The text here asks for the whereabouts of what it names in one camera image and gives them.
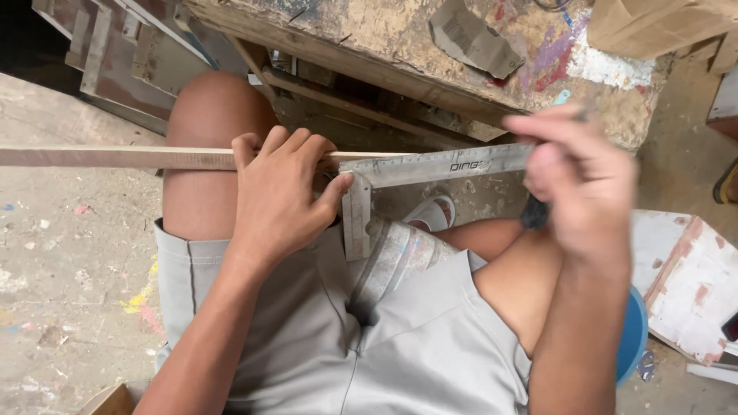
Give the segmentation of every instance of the wire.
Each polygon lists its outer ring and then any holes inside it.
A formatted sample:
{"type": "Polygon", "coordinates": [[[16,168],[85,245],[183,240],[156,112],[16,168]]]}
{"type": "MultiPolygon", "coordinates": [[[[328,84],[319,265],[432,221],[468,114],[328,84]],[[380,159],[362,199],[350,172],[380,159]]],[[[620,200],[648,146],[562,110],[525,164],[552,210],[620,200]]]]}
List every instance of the wire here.
{"type": "Polygon", "coordinates": [[[543,4],[541,0],[533,0],[538,7],[542,8],[547,12],[560,12],[564,10],[564,6],[569,4],[571,0],[556,0],[556,4],[543,4]]]}

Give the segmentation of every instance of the white sandal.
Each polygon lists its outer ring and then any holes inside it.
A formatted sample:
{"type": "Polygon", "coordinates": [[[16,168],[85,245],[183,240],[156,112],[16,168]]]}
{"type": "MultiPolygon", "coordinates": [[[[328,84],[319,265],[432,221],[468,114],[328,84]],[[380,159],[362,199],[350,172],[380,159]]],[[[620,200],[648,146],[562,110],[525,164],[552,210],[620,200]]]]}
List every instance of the white sandal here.
{"type": "Polygon", "coordinates": [[[402,219],[402,221],[405,223],[420,221],[428,226],[430,232],[438,232],[439,230],[445,230],[453,226],[455,217],[456,207],[454,206],[454,202],[445,194],[439,194],[425,199],[420,205],[418,205],[418,207],[413,209],[409,215],[405,216],[405,219],[402,219]],[[450,222],[446,220],[444,210],[435,202],[436,200],[443,200],[449,204],[449,210],[451,213],[450,222]]]}

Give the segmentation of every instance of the metal ruler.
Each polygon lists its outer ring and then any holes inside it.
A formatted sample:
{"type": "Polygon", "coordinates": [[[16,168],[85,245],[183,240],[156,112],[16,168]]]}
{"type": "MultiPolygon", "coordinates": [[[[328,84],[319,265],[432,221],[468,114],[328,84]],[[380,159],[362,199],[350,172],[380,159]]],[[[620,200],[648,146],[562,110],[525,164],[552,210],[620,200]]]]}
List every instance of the metal ruler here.
{"type": "Polygon", "coordinates": [[[354,174],[354,183],[342,200],[346,260],[369,256],[365,228],[372,189],[523,170],[532,149],[530,144],[491,145],[340,163],[340,173],[354,174]]]}

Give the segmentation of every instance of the blue bucket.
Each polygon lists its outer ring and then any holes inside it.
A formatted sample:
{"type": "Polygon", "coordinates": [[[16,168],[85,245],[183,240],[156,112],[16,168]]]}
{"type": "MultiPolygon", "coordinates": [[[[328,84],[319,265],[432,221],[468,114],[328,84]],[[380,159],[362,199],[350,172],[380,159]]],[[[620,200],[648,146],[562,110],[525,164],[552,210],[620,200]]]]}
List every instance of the blue bucket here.
{"type": "Polygon", "coordinates": [[[615,370],[618,386],[628,380],[635,371],[646,348],[647,338],[648,316],[646,314],[646,304],[638,290],[631,285],[628,307],[625,311],[623,334],[620,336],[620,347],[618,348],[618,365],[615,370]]]}

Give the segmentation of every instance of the cardboard box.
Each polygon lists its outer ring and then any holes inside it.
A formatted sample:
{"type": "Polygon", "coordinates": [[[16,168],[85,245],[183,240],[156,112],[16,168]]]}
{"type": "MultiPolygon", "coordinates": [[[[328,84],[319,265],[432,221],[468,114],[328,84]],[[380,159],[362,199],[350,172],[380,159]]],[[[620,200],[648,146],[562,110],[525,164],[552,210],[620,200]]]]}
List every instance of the cardboard box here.
{"type": "Polygon", "coordinates": [[[587,37],[597,49],[653,59],[736,28],[737,0],[596,0],[587,37]]]}

